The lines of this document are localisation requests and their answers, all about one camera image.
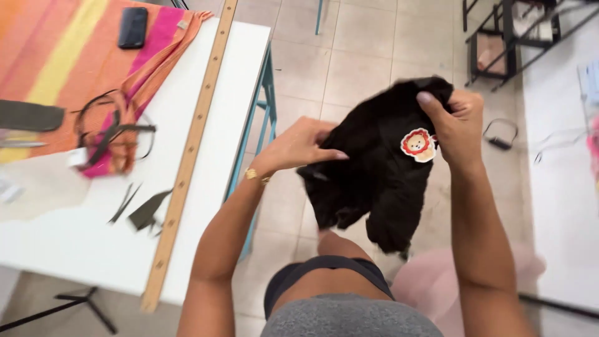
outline woman's right hand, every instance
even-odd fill
[[[455,173],[470,174],[484,167],[480,148],[485,103],[482,96],[454,90],[448,102],[453,114],[445,111],[429,92],[418,93],[416,99],[435,126],[449,168]]]

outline black shorts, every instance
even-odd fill
[[[349,258],[336,255],[321,255],[313,257],[306,262],[289,264],[274,274],[266,287],[266,294],[264,295],[264,314],[266,319],[268,319],[270,313],[273,311],[274,304],[287,289],[291,288],[306,273],[320,268],[351,269],[364,276],[380,291],[395,300],[383,273],[376,264],[359,257]]]

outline fingernail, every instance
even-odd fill
[[[344,154],[343,152],[341,152],[340,154],[336,154],[335,155],[335,159],[338,159],[338,160],[348,160],[349,156],[346,155],[346,154]]]
[[[430,92],[426,92],[426,91],[420,91],[417,95],[416,95],[416,99],[422,103],[422,104],[426,104],[429,103],[430,101],[432,101],[432,95]]]

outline woman's left hand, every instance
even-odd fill
[[[342,151],[318,147],[335,127],[334,123],[302,116],[262,150],[250,168],[255,169],[259,176],[269,177],[278,170],[319,161],[349,159]]]

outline smartphone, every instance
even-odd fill
[[[147,21],[148,10],[145,7],[123,8],[120,18],[119,48],[142,48],[146,41]]]

